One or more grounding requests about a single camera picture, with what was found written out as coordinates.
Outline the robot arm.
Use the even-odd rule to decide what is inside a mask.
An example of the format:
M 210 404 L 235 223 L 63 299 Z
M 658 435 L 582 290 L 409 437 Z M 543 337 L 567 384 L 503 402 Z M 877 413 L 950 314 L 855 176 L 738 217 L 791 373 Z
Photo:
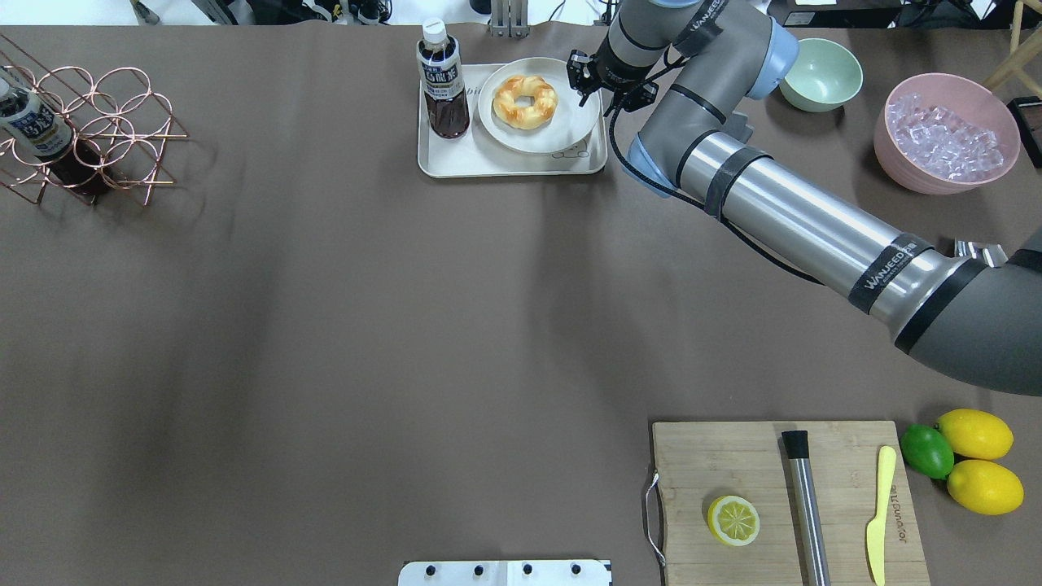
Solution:
M 942 255 L 748 146 L 734 108 L 778 86 L 796 36 L 747 1 L 623 1 L 592 55 L 567 62 L 581 97 L 609 112 L 655 105 L 620 163 L 701 207 L 785 271 L 878 319 L 894 345 L 964 383 L 1041 391 L 1040 235 L 998 267 Z

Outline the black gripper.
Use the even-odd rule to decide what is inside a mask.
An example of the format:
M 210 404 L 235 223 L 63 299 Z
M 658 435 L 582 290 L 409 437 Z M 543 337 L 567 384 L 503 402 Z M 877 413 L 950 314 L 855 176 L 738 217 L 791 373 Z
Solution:
M 632 64 L 619 59 L 610 49 L 601 49 L 591 57 L 596 63 L 598 78 L 578 79 L 580 107 L 587 103 L 589 96 L 595 95 L 601 89 L 607 89 L 613 93 L 607 112 L 635 112 L 655 103 L 659 86 L 647 79 L 649 66 L 634 67 Z

